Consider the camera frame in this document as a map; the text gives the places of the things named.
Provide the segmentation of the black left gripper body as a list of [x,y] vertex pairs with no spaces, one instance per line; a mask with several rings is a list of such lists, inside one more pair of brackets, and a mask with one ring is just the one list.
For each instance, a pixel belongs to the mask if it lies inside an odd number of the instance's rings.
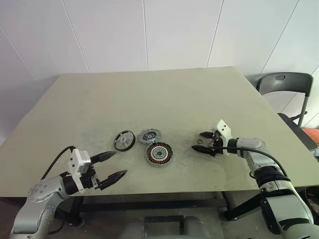
[[94,168],[94,164],[98,162],[100,162],[98,159],[91,159],[90,163],[84,163],[80,167],[80,182],[84,189],[99,188],[98,177]]

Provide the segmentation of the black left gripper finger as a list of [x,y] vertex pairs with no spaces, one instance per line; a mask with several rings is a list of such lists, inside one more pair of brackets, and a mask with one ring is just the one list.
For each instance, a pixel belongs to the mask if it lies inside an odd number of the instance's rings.
[[91,163],[95,164],[98,162],[106,161],[109,158],[111,158],[112,156],[114,156],[115,154],[116,154],[115,151],[106,151],[106,152],[99,153],[99,154],[91,157]]
[[114,185],[121,178],[123,178],[126,173],[127,173],[127,169],[122,170],[122,171],[118,171],[118,172],[115,172],[115,173],[109,175],[107,179],[99,182],[99,189],[104,190],[104,189]]

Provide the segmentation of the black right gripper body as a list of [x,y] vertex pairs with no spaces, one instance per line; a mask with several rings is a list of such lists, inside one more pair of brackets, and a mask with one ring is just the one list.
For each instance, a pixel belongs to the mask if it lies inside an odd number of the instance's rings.
[[223,154],[228,155],[227,149],[224,149],[228,144],[228,134],[226,131],[214,131],[212,133],[212,155]]

